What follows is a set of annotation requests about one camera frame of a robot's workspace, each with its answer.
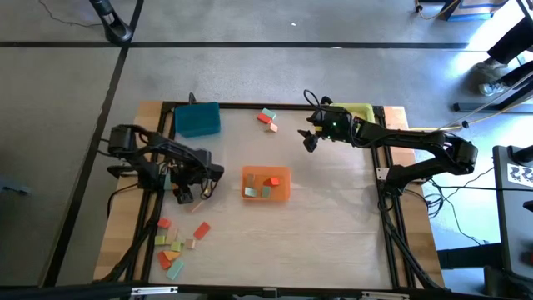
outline orange bin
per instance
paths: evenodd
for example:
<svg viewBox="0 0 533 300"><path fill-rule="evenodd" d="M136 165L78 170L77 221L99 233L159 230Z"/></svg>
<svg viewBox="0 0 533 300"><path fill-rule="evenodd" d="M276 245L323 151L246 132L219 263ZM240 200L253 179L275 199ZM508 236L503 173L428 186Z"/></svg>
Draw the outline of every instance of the orange bin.
<svg viewBox="0 0 533 300"><path fill-rule="evenodd" d="M254 175L252 187L247 187L247 175ZM269 198L261 197L263 183L268 178L279 178L280 185L272 187ZM244 195L244 188L254 188L257 197L247 197ZM251 201L287 201L291 196L291 169L288 167L262 167L245 166L242 168L241 196L244 200Z"/></svg>

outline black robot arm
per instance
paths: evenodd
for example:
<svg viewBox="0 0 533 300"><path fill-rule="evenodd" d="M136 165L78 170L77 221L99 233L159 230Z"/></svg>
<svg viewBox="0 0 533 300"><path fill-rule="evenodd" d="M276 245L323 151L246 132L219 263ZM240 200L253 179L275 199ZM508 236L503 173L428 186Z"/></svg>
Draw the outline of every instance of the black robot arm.
<svg viewBox="0 0 533 300"><path fill-rule="evenodd" d="M322 104L324 103L331 103L331 100L323 99ZM305 138L304 145L309 152L315 150L318 139L322 138L350 143L358 148L393 146L420 149L435 156L407 167L392 166L383 183L387 193L401 195L411 181L431 178L443 172L461 175L474 171L477 148L448 132L391 130L353 117L341 106L315 107L316 111L307 119L315 126L315 133L298 131Z"/></svg>
<svg viewBox="0 0 533 300"><path fill-rule="evenodd" d="M145 146L137 146L137 135ZM180 204L193 201L189 188L192 184L202 186L202 195L211 195L214 186L204 187L204 184L208 181L216 184L224 173L223 166L211 163L211 152L189 148L137 125L113 127L107 150L115 158L126 159L131 169L137 171L139 188L151 190L163 189L164 176L160 175L159 165L148 162L145 154L161 154L168 164L171 182L177 185L172 191ZM108 171L117 176L118 169L124 170L123 167L109 167Z"/></svg>

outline concrete floor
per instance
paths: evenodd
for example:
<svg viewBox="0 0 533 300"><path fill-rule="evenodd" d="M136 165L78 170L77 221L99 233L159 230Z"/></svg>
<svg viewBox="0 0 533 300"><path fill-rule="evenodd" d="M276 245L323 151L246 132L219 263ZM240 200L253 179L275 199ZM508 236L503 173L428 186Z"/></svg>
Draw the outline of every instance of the concrete floor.
<svg viewBox="0 0 533 300"><path fill-rule="evenodd" d="M57 18L98 23L85 0L43 0ZM129 21L135 1L112 0ZM469 43L465 50L317 48L131 49L107 120L131 123L140 101L304 103L309 88L337 102L404 106L412 127L438 127L460 116L459 101L483 102L471 67L521 18L514 2L482 22L425 21L410 0L152 0L139 18L135 42ZM424 12L438 12L427 6ZM100 27L49 18L37 0L0 2L0 42L104 42ZM117 61L117 48L0 48L0 173L33 188L29 197L0 194L0 284L37 284L57 237ZM508 70L518 62L511 63ZM496 144L531 144L531 116L500 115L458 134L480 149L476 173L442 175L459 184L491 165ZM424 153L419 159L426 158ZM88 283L106 225L106 201L116 180L98 156L65 257L59 284ZM491 186L487 174L472 185ZM461 228L479 240L499 240L491 192L461 191L452 199ZM470 246L445 206L432 220L437 248ZM444 272L446 286L476 292L476 270Z"/></svg>

